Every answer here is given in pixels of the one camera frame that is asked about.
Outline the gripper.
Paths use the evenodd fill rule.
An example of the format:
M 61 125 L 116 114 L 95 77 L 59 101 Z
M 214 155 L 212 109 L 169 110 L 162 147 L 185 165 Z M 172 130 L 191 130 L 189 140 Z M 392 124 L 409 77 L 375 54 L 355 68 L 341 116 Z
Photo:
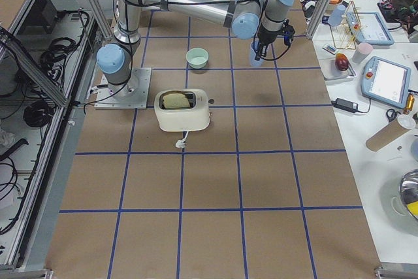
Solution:
M 259 27 L 257 32 L 258 41 L 253 43 L 253 51 L 255 52 L 255 61 L 264 60 L 267 55 L 268 45 L 273 43 L 277 36 L 283 36 L 283 31 L 270 31 L 263 25 Z

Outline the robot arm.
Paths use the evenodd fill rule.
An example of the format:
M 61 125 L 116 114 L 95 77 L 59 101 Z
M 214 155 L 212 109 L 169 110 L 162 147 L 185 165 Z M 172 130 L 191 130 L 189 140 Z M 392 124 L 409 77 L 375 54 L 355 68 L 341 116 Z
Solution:
M 122 0 L 120 20 L 114 30 L 118 44 L 140 42 L 142 9 L 157 7 L 222 25 L 239 39 L 252 39 L 254 59 L 265 60 L 267 48 L 277 37 L 292 45 L 295 30 L 287 14 L 295 0 Z

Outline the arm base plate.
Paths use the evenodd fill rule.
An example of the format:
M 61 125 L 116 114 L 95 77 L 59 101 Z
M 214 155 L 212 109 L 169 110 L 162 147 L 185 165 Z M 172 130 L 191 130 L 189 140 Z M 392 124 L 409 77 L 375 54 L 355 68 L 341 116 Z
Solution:
M 99 110 L 145 109 L 151 75 L 150 67 L 133 68 L 130 81 L 115 96 L 113 93 L 118 89 L 112 85 L 108 86 L 105 75 L 102 75 L 101 84 L 105 87 L 98 90 L 94 107 Z

